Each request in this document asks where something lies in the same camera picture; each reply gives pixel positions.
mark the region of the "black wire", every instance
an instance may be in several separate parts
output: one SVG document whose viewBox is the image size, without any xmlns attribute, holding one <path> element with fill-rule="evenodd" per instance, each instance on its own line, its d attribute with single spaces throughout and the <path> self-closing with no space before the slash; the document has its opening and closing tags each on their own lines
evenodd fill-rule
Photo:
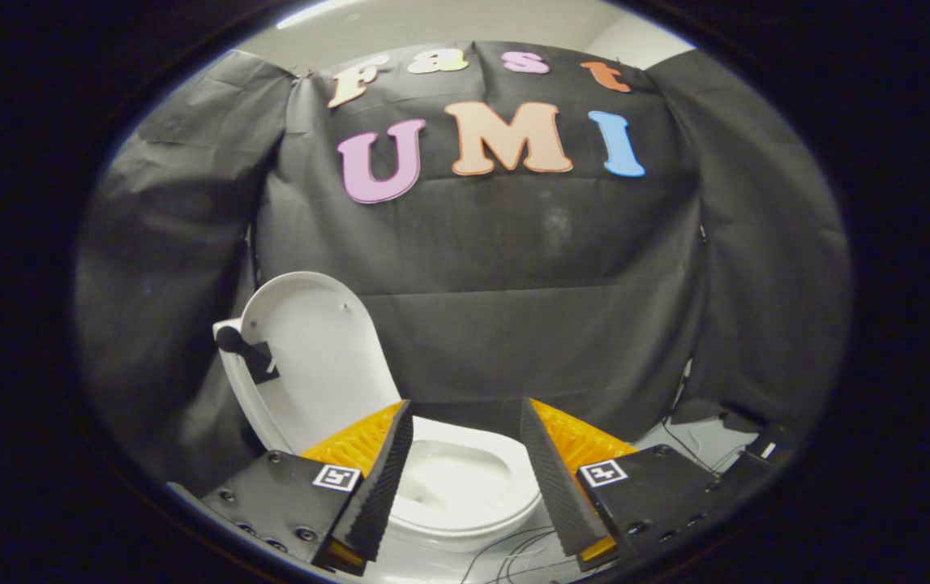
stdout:
<svg viewBox="0 0 930 584">
<path fill-rule="evenodd" d="M 504 569 L 504 576 L 508 579 L 508 584 L 516 584 L 516 582 L 512 580 L 512 566 L 516 564 L 516 560 L 519 559 L 519 555 L 521 555 L 521 553 L 524 551 L 529 550 L 529 548 L 531 548 L 533 544 L 537 543 L 540 539 L 544 539 L 545 537 L 552 535 L 552 533 L 554 533 L 554 531 L 549 531 L 547 533 L 542 533 L 541 535 L 530 537 L 526 543 L 521 544 L 520 547 L 517 547 L 516 550 L 512 551 L 511 556 L 505 558 L 507 566 Z"/>
<path fill-rule="evenodd" d="M 672 436 L 672 437 L 673 437 L 673 440 L 677 440 L 677 444 L 680 444 L 680 447 L 684 448 L 684 450 L 687 450 L 687 451 L 688 451 L 688 454 L 691 454 L 692 457 L 695 458 L 695 462 L 698 462 L 699 465 L 702 465 L 702 468 L 703 468 L 703 469 L 708 470 L 709 473 L 712 474 L 712 475 L 717 474 L 717 473 L 714 473 L 714 470 L 713 470 L 713 469 L 710 469 L 709 466 L 706 465 L 706 463 L 702 461 L 702 458 L 699 458 L 699 455 L 698 455 L 698 454 L 695 454 L 695 452 L 693 452 L 691 448 L 688 448 L 688 445 L 687 445 L 687 444 L 683 443 L 683 441 L 680 441 L 680 438 L 679 438 L 679 437 L 673 436 L 673 432 L 670 432 L 670 428 L 667 428 L 667 427 L 666 427 L 666 421 L 667 421 L 667 418 L 662 419 L 662 429 L 666 430 L 666 433 L 668 433 L 668 435 Z"/>
<path fill-rule="evenodd" d="M 735 454 L 735 451 L 739 450 L 739 448 L 746 448 L 747 446 L 749 446 L 749 444 L 739 444 L 739 446 L 732 448 L 728 454 L 725 454 L 723 457 L 721 457 L 720 461 L 717 461 L 716 465 L 711 466 L 710 469 L 713 469 L 714 472 L 716 472 L 717 466 L 720 466 L 721 462 L 727 461 L 727 459 L 731 457 L 732 454 Z"/>
<path fill-rule="evenodd" d="M 530 537 L 527 538 L 527 540 L 523 541 L 523 543 L 517 544 L 517 546 L 513 548 L 513 550 L 509 552 L 508 555 L 506 555 L 504 559 L 501 561 L 501 566 L 499 566 L 499 568 L 497 569 L 497 581 L 498 582 L 501 581 L 501 572 L 504 572 L 505 566 L 508 565 L 508 562 L 512 561 L 513 556 L 519 553 L 519 550 L 521 550 L 524 546 L 528 546 L 528 544 L 532 543 L 533 540 L 539 539 L 539 537 L 543 537 L 547 535 L 547 533 L 539 533 L 539 535 L 531 535 Z"/>
<path fill-rule="evenodd" d="M 505 535 L 504 537 L 501 537 L 501 539 L 496 539 L 496 540 L 494 540 L 493 543 L 490 543 L 490 544 L 488 544 L 488 546 L 484 547 L 482 550 L 479 550 L 479 553 L 476 554 L 475 557 L 472 558 L 472 562 L 468 564 L 468 569 L 465 570 L 465 576 L 461 576 L 461 584 L 465 584 L 465 580 L 468 580 L 468 574 L 472 572 L 472 568 L 473 568 L 473 566 L 475 566 L 476 560 L 478 560 L 478 559 L 479 559 L 479 556 L 482 555 L 483 552 L 485 552 L 486 550 L 488 550 L 488 548 L 492 548 L 492 547 L 494 547 L 494 546 L 497 546 L 498 543 L 504 543 L 504 541 L 507 541 L 507 540 L 509 540 L 509 539 L 512 539 L 512 537 L 514 537 L 514 536 L 516 536 L 516 535 L 523 535 L 523 533 L 529 533 L 529 532 L 531 532 L 531 531 L 540 531 L 541 529 L 554 529 L 554 526 L 545 525 L 545 526 L 543 526 L 543 527 L 534 527 L 534 528 L 532 528 L 532 529 L 524 529 L 524 530 L 517 531 L 517 532 L 514 532 L 514 533 L 509 533 L 509 535 Z"/>
<path fill-rule="evenodd" d="M 535 572 L 535 570 L 538 570 L 538 569 L 554 568 L 556 565 L 567 565 L 568 563 L 573 563 L 573 562 L 576 562 L 575 558 L 568 559 L 566 561 L 557 562 L 557 563 L 550 563 L 549 565 L 539 565 L 539 566 L 536 566 L 536 568 L 524 569 L 524 570 L 521 570 L 521 572 L 516 572 L 512 576 L 519 576 L 520 573 Z M 483 582 L 483 584 L 497 584 L 497 579 L 487 580 Z"/>
</svg>

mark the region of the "blue letter i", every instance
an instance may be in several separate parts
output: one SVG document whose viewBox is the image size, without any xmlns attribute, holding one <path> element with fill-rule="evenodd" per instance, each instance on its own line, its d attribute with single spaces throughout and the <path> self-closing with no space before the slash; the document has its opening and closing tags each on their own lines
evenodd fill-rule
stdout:
<svg viewBox="0 0 930 584">
<path fill-rule="evenodd" d="M 605 147 L 609 149 L 606 170 L 620 177 L 643 177 L 645 167 L 634 157 L 634 148 L 631 148 L 631 141 L 627 140 L 627 119 L 604 111 L 591 111 L 587 116 L 598 124 Z"/>
</svg>

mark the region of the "cable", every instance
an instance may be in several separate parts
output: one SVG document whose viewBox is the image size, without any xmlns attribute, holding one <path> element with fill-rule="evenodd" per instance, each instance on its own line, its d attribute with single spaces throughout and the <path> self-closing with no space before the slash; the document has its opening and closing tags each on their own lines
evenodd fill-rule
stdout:
<svg viewBox="0 0 930 584">
<path fill-rule="evenodd" d="M 697 449 L 696 452 L 698 454 L 702 454 L 702 443 L 701 441 L 699 441 L 699 439 L 697 439 L 697 437 L 695 437 L 695 430 L 698 430 L 699 428 L 705 428 L 706 426 L 709 426 L 709 425 L 713 425 L 718 420 L 720 420 L 720 418 L 713 418 L 713 420 L 710 420 L 709 422 L 706 422 L 705 424 L 699 424 L 698 426 L 694 428 L 688 429 L 688 436 L 690 436 L 691 439 L 695 441 L 695 447 Z"/>
<path fill-rule="evenodd" d="M 713 469 L 710 469 L 709 466 L 707 466 L 706 463 L 703 462 L 701 458 L 699 458 L 699 455 L 698 455 L 698 454 L 695 454 L 694 452 L 692 452 L 692 449 L 691 449 L 691 448 L 688 448 L 688 445 L 685 444 L 685 443 L 683 443 L 683 441 L 680 441 L 680 438 L 679 438 L 679 437 L 673 436 L 673 432 L 670 432 L 670 428 L 667 428 L 667 427 L 666 427 L 666 421 L 667 421 L 668 419 L 669 419 L 669 418 L 664 418 L 664 419 L 662 419 L 662 421 L 661 421 L 661 423 L 662 423 L 662 429 L 666 430 L 666 433 L 668 433 L 668 435 L 670 435 L 670 437 L 672 437 L 673 440 L 677 440 L 677 444 L 680 444 L 680 447 L 684 448 L 684 450 L 687 450 L 687 451 L 688 451 L 688 454 L 691 454 L 692 457 L 695 458 L 695 462 L 698 462 L 699 465 L 702 465 L 702 468 L 703 468 L 703 469 L 708 470 L 710 474 L 716 476 L 717 473 L 714 473 L 714 470 L 713 470 Z"/>
<path fill-rule="evenodd" d="M 488 548 L 497 546 L 498 543 L 504 543 L 504 541 L 512 539 L 512 537 L 516 535 L 523 535 L 523 533 L 529 533 L 531 531 L 540 531 L 541 529 L 552 529 L 553 530 L 554 526 L 545 525 L 543 527 L 534 527 L 532 529 L 524 529 L 524 530 L 517 531 L 514 533 L 509 533 L 509 535 L 505 535 L 504 537 L 501 537 L 501 539 L 495 539 L 493 543 L 487 544 L 486 547 L 484 547 L 482 550 L 479 550 L 479 553 L 476 554 L 475 557 L 472 558 L 471 563 L 468 564 L 468 569 L 465 570 L 465 576 L 461 576 L 461 584 L 465 584 L 465 580 L 468 580 L 468 574 L 472 572 L 472 568 L 474 568 L 476 560 L 478 560 L 479 556 L 482 555 L 483 552 L 488 550 Z"/>
<path fill-rule="evenodd" d="M 742 448 L 746 448 L 747 446 L 749 446 L 749 444 L 739 444 L 739 446 L 732 448 L 731 451 L 728 452 L 728 454 L 725 454 L 723 457 L 721 457 L 720 461 L 717 461 L 716 465 L 711 466 L 710 469 L 713 469 L 714 472 L 716 472 L 717 466 L 720 466 L 721 462 L 727 461 L 728 458 L 731 458 L 732 454 L 735 454 L 735 451 L 738 451 L 739 449 L 742 449 Z"/>
<path fill-rule="evenodd" d="M 545 537 L 552 535 L 552 533 L 554 533 L 554 531 L 532 536 L 530 539 L 523 541 L 523 543 L 520 543 L 519 546 L 514 548 L 514 550 L 512 550 L 512 554 L 504 558 L 504 561 L 501 562 L 501 568 L 497 570 L 497 580 L 500 581 L 501 570 L 504 570 L 504 576 L 508 579 L 510 584 L 514 584 L 514 581 L 512 580 L 512 565 L 516 563 L 516 560 L 519 559 L 519 556 L 523 554 L 524 551 L 528 550 L 528 548 L 530 548 L 533 543 L 537 543 L 540 539 L 544 539 Z M 546 550 L 546 547 L 540 548 L 538 553 L 542 552 L 543 550 Z"/>
<path fill-rule="evenodd" d="M 512 576 L 519 576 L 520 573 L 536 572 L 536 570 L 538 569 L 554 568 L 556 565 L 567 565 L 568 563 L 573 563 L 573 562 L 576 562 L 576 558 L 568 559 L 566 561 L 561 561 L 557 563 L 550 563 L 549 565 L 539 565 L 537 568 L 524 569 L 524 570 L 521 570 L 521 572 L 513 573 Z M 487 580 L 483 582 L 483 584 L 497 584 L 497 579 Z"/>
</svg>

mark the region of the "toilet seat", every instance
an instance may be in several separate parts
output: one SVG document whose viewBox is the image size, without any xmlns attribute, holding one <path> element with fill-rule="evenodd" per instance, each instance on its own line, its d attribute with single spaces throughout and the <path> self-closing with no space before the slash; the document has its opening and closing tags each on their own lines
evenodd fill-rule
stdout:
<svg viewBox="0 0 930 584">
<path fill-rule="evenodd" d="M 268 449 L 305 452 L 402 399 L 371 315 L 360 298 L 335 278 L 320 273 L 273 278 L 252 296 L 242 318 L 217 322 L 213 335 L 224 326 L 237 329 L 247 344 L 265 341 L 272 366 L 280 374 L 275 380 L 254 384 L 241 355 L 220 351 L 238 403 Z M 480 478 L 476 482 L 502 489 L 491 491 L 495 496 L 467 509 L 441 509 L 398 492 L 389 525 L 399 539 L 469 551 L 513 529 L 538 506 L 539 487 L 519 441 L 419 417 L 414 422 L 414 444 L 401 477 L 401 491 L 408 491 L 412 481 L 424 487 L 427 480 L 445 479 L 442 475 L 450 468 L 446 465 L 431 477 L 412 474 L 412 462 L 438 465 L 441 455 L 446 455 L 444 462 L 453 458 L 458 470 L 471 465 L 474 476 Z M 454 458 L 451 451 L 460 456 Z M 444 487 L 453 484 L 444 480 Z M 465 499 L 474 495 L 458 491 Z"/>
</svg>

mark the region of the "toilet seat lid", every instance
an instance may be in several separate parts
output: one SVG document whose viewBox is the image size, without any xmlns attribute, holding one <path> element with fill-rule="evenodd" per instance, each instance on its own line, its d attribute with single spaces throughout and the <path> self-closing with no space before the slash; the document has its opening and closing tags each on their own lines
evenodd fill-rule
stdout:
<svg viewBox="0 0 930 584">
<path fill-rule="evenodd" d="M 242 312 L 242 337 L 265 341 L 280 376 L 258 392 L 268 415 L 253 426 L 305 451 L 377 410 L 401 401 L 364 303 L 321 273 L 286 273 L 264 284 Z"/>
<path fill-rule="evenodd" d="M 390 522 L 434 536 L 466 536 L 469 533 L 497 529 L 519 515 L 528 513 L 539 502 L 538 482 L 533 474 L 526 447 L 520 441 L 494 432 L 419 418 L 417 415 L 414 424 L 412 454 L 415 453 L 418 444 L 425 440 L 443 441 L 484 451 L 497 457 L 507 467 L 508 488 L 494 502 L 468 507 L 460 513 L 446 513 L 404 496 L 397 496 L 389 517 Z"/>
</svg>

